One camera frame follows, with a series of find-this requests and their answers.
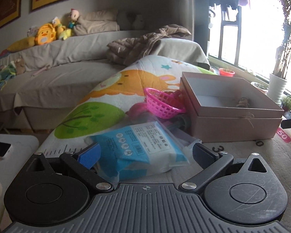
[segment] blue gripper pad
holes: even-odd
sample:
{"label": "blue gripper pad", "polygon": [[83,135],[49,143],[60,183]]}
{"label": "blue gripper pad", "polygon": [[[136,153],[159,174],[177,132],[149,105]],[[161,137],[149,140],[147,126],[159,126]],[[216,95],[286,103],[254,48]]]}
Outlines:
{"label": "blue gripper pad", "polygon": [[91,169],[94,164],[100,159],[101,148],[98,143],[93,143],[80,152],[73,155],[73,157],[87,169]]}

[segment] white table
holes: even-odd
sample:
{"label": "white table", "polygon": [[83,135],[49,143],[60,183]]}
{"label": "white table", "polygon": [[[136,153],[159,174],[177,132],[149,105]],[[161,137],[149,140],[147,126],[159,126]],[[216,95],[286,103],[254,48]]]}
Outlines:
{"label": "white table", "polygon": [[0,159],[0,182],[3,193],[0,198],[0,222],[4,212],[3,198],[6,189],[11,184],[19,170],[24,166],[28,158],[37,151],[39,141],[34,136],[27,135],[5,135],[0,134],[0,142],[10,143],[13,146],[8,157]]}

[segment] black circular cover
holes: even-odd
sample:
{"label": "black circular cover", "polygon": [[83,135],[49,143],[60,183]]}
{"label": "black circular cover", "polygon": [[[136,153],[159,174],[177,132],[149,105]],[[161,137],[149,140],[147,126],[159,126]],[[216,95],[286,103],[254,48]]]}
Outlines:
{"label": "black circular cover", "polygon": [[38,171],[12,182],[4,203],[12,220],[33,226],[62,223],[87,204],[89,192],[79,180]]}
{"label": "black circular cover", "polygon": [[204,201],[223,219],[259,225],[280,219],[288,197],[274,173],[243,171],[212,181],[204,191]]}

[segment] blue plastic package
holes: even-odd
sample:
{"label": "blue plastic package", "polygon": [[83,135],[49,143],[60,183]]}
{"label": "blue plastic package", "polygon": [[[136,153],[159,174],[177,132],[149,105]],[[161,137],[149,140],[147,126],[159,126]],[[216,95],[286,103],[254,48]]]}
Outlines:
{"label": "blue plastic package", "polygon": [[157,121],[91,136],[101,147],[95,169],[100,177],[118,183],[188,165],[179,144],[171,136]]}

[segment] blue star print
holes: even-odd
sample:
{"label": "blue star print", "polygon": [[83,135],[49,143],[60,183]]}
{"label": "blue star print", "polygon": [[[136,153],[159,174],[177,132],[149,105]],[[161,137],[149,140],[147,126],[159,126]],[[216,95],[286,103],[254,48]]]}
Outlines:
{"label": "blue star print", "polygon": [[166,69],[166,70],[169,70],[171,69],[172,67],[170,67],[169,65],[162,65],[162,68]]}

